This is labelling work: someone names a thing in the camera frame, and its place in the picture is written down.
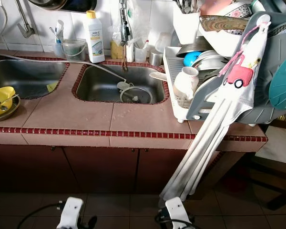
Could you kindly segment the patterned steel spoon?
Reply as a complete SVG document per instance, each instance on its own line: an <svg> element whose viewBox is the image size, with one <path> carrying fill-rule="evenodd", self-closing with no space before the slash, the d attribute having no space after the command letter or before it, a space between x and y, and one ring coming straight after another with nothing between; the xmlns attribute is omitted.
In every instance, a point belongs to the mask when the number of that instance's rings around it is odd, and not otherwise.
<svg viewBox="0 0 286 229"><path fill-rule="evenodd" d="M15 94L14 96L11 96L10 98L6 98L6 100L0 101L0 109L2 111L7 111L8 107L3 105L6 101L13 101L13 98L19 97L19 94Z"/></svg>

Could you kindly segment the stainless steel sink basin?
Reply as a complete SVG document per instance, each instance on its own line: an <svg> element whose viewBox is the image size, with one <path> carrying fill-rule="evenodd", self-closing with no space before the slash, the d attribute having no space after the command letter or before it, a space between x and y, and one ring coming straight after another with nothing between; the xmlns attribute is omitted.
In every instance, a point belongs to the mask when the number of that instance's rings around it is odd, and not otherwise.
<svg viewBox="0 0 286 229"><path fill-rule="evenodd" d="M49 94L46 85L60 82L68 63L0 60L0 88L11 86L23 100Z"/></svg>
<svg viewBox="0 0 286 229"><path fill-rule="evenodd" d="M152 104L157 104L167 98L168 91L164 81L150 78L152 72L156 70L149 67L128 67L124 72L117 65L101 65L100 68L89 66L78 78L73 93L84 101L121 103L117 83L126 82L150 90L154 97Z"/></svg>

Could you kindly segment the yellow green dish sponge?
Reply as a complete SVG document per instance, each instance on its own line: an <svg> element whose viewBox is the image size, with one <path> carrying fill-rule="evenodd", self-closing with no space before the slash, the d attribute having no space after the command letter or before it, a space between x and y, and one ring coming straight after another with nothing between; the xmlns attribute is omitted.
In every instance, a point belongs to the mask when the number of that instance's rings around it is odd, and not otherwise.
<svg viewBox="0 0 286 229"><path fill-rule="evenodd" d="M52 93L56 89L57 85L58 85L58 82L47 84L46 85L47 91L49 93Z"/></svg>

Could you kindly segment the clear plastic bucket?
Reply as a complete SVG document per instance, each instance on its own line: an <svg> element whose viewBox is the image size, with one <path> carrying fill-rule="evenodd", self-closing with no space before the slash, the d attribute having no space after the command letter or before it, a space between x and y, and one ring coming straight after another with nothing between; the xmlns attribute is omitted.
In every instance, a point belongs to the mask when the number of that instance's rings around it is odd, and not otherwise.
<svg viewBox="0 0 286 229"><path fill-rule="evenodd" d="M73 62L83 62L86 57L86 42L83 39L64 39L62 40L62 49L65 59Z"/></svg>

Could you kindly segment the blue white toothbrush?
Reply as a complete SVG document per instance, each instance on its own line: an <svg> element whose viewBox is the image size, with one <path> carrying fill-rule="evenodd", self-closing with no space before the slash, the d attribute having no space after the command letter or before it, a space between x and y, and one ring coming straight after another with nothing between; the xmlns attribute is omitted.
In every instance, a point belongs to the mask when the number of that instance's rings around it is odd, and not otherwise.
<svg viewBox="0 0 286 229"><path fill-rule="evenodd" d="M56 26L54 26L54 28L50 28L50 32L54 36L54 42L61 43L64 39L64 22L62 20L58 20L56 22Z"/></svg>

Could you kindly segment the dark wooden cabinet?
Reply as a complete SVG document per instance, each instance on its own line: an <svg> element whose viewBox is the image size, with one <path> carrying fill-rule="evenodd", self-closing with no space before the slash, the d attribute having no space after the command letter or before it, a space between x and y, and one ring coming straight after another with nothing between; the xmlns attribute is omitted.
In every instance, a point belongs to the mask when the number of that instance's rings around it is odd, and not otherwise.
<svg viewBox="0 0 286 229"><path fill-rule="evenodd" d="M0 192L159 194L184 150L0 145Z"/></svg>

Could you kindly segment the white detergent bottle yellow cap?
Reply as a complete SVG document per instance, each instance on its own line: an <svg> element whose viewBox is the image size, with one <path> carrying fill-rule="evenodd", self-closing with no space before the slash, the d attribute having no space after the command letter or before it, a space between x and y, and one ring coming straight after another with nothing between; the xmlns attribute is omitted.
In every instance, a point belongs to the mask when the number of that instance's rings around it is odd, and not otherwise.
<svg viewBox="0 0 286 229"><path fill-rule="evenodd" d="M93 10L86 11L85 31L88 43L89 61L98 63L105 61L103 45L103 25Z"/></svg>

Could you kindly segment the dark hanging frying pan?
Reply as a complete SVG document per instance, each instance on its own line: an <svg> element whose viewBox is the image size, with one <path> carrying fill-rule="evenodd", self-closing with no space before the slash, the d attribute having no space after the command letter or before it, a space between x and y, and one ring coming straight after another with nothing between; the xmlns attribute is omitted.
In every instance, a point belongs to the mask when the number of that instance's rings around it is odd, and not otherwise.
<svg viewBox="0 0 286 229"><path fill-rule="evenodd" d="M45 10L61 10L86 13L95 10L97 0L28 0L35 6Z"/></svg>

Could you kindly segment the yellow sponge block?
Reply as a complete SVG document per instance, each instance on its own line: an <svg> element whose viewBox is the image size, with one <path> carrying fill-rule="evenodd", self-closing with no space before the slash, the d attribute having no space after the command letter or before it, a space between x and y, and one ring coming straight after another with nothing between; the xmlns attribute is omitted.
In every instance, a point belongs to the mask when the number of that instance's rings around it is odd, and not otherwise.
<svg viewBox="0 0 286 229"><path fill-rule="evenodd" d="M117 59L117 60L124 59L123 51L124 51L124 47L121 46L121 42L116 42L114 40L111 40L110 42L111 59Z"/></svg>

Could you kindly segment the white plastic cup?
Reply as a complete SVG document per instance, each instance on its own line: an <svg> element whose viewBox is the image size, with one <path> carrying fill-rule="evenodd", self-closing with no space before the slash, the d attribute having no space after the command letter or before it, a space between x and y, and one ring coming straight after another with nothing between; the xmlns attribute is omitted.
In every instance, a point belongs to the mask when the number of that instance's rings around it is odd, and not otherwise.
<svg viewBox="0 0 286 229"><path fill-rule="evenodd" d="M134 44L134 61L144 63L149 55L149 40L145 40L142 44Z"/></svg>

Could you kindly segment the chrome sink faucet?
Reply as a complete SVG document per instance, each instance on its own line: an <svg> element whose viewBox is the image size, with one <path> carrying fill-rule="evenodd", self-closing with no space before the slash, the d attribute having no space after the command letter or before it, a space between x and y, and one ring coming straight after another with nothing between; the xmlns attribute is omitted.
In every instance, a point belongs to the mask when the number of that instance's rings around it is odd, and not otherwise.
<svg viewBox="0 0 286 229"><path fill-rule="evenodd" d="M133 39L133 32L130 28L129 17L131 15L128 7L128 0L119 0L119 13L120 13L120 46L125 46L130 40Z"/></svg>

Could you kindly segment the small steel cup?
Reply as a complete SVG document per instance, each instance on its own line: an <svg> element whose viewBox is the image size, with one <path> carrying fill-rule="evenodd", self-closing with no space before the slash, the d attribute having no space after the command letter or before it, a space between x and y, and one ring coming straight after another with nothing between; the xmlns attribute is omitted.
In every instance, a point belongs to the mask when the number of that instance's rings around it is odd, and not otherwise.
<svg viewBox="0 0 286 229"><path fill-rule="evenodd" d="M163 64L163 57L163 52L159 52L156 49L152 49L149 52L149 63L156 67L161 66Z"/></svg>

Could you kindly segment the white dish rack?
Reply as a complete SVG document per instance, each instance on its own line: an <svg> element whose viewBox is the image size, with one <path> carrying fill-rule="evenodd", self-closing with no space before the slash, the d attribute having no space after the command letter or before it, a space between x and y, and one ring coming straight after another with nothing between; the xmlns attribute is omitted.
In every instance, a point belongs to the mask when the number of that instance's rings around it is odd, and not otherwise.
<svg viewBox="0 0 286 229"><path fill-rule="evenodd" d="M169 96L172 104L172 111L178 122L182 123L184 120L204 121L211 112L218 96L216 95L218 87L221 85L222 79L219 78L218 72L228 63L226 58L221 60L221 65L218 68L211 68L210 70L200 70L198 72L198 86L194 93L194 98L189 108L181 107L176 102L173 83L176 75L182 71L183 58L176 57L179 51L178 47L167 47L164 50L164 70L168 76Z"/></svg>

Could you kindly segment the white ceramic jug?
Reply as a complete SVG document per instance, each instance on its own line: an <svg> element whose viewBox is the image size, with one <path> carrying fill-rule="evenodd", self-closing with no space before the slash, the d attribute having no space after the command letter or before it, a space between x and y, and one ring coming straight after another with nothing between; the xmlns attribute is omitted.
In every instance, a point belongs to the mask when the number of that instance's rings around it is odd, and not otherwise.
<svg viewBox="0 0 286 229"><path fill-rule="evenodd" d="M198 70L193 67L183 67L176 75L173 88L178 105L184 108L190 107L198 81Z"/></svg>

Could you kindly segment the blue bowl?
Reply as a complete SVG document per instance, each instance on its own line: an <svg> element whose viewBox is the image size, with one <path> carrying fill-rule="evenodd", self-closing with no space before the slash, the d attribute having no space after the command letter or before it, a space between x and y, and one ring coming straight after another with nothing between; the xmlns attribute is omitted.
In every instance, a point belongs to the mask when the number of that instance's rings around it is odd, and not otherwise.
<svg viewBox="0 0 286 229"><path fill-rule="evenodd" d="M183 58L183 65L185 67L191 67L195 63L196 59L202 54L202 52L188 52Z"/></svg>

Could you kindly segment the white cutlery holder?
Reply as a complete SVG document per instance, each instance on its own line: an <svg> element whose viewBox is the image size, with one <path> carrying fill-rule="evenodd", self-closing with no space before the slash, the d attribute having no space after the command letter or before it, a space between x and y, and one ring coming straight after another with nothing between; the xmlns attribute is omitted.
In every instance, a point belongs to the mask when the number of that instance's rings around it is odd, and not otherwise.
<svg viewBox="0 0 286 229"><path fill-rule="evenodd" d="M174 3L172 13L172 24L180 44L191 44L195 41L198 33L200 12L182 13L178 4Z"/></svg>

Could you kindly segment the grey dish drainer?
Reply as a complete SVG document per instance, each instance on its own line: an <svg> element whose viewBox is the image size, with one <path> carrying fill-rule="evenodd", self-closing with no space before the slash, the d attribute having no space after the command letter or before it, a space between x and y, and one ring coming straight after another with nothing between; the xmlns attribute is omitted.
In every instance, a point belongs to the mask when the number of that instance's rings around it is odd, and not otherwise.
<svg viewBox="0 0 286 229"><path fill-rule="evenodd" d="M251 31L256 25L256 20L265 14L271 17L271 25L268 28L264 56L258 68L254 107L239 116L237 122L242 124L263 124L286 114L286 110L273 107L269 100L271 81L280 65L286 60L286 33L281 33L286 29L286 14L259 11L250 18L245 32ZM206 99L216 95L221 83L222 78L214 77L208 85L199 87L187 111L187 120L203 121L207 118L214 103Z"/></svg>

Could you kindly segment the steel mixing bowl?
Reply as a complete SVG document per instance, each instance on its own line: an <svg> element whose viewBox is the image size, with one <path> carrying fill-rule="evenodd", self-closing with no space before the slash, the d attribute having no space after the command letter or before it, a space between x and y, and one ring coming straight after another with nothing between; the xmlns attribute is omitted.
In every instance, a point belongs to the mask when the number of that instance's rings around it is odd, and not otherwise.
<svg viewBox="0 0 286 229"><path fill-rule="evenodd" d="M191 43L191 44L184 44L178 53L176 53L176 57L184 58L187 53L190 52L206 52L208 50L214 50L211 44L206 41Z"/></svg>

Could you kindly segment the brown patterned plate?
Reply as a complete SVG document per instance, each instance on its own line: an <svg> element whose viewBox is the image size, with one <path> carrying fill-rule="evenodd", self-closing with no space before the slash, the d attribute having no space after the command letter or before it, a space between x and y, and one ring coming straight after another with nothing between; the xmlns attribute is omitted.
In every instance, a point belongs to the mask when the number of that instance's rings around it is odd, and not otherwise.
<svg viewBox="0 0 286 229"><path fill-rule="evenodd" d="M221 30L243 31L248 24L248 20L235 17L202 15L199 18L200 26L206 32L219 32Z"/></svg>

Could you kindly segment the white apron pink car print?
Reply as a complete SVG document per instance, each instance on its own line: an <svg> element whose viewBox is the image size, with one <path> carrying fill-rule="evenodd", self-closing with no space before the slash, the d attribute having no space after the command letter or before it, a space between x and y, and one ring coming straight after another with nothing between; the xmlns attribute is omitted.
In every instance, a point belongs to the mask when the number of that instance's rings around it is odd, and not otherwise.
<svg viewBox="0 0 286 229"><path fill-rule="evenodd" d="M218 100L190 144L186 155L160 194L161 200L180 199L195 193L213 152L224 139L229 126L254 107L255 81L262 61L271 17L263 14L255 27L244 35L249 42L241 42L241 50L220 70Z"/></svg>

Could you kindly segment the teal round lid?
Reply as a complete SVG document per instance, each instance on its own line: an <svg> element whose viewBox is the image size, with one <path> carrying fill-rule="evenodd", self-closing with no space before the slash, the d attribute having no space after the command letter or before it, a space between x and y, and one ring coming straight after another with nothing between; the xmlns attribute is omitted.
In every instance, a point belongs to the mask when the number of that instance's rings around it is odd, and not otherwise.
<svg viewBox="0 0 286 229"><path fill-rule="evenodd" d="M286 62L274 74L269 86L269 100L274 108L286 110Z"/></svg>

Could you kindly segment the chrome wall tap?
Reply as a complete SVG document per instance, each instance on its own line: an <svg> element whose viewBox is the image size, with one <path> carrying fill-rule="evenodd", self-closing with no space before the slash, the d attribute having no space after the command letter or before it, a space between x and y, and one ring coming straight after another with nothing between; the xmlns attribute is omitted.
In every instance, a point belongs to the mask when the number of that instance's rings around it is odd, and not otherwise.
<svg viewBox="0 0 286 229"><path fill-rule="evenodd" d="M35 34L35 30L32 28L31 24L29 23L27 13L24 11L24 7L22 6L21 0L14 0L15 4L17 5L20 17L23 21L23 24L17 24L22 36L25 39L28 39L32 35Z"/></svg>

